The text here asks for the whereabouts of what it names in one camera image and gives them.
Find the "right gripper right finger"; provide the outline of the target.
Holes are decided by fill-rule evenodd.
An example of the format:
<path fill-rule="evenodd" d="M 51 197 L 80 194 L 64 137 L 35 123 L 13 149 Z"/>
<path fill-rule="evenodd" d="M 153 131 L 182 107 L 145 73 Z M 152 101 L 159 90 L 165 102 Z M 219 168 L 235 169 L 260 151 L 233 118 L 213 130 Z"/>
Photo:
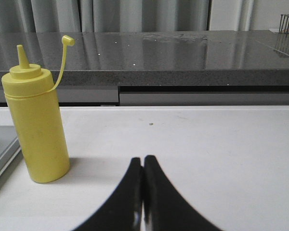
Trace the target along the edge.
<path fill-rule="evenodd" d="M 219 231 L 180 195 L 153 155 L 144 161 L 144 213 L 147 231 Z"/>

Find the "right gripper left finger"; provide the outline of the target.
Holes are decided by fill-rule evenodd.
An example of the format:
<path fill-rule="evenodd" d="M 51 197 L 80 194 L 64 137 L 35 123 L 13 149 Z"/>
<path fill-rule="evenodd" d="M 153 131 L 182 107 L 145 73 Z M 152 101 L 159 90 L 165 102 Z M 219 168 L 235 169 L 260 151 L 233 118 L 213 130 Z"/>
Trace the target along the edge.
<path fill-rule="evenodd" d="M 139 231 L 142 218 L 143 167 L 132 158 L 109 198 L 76 231 Z"/>

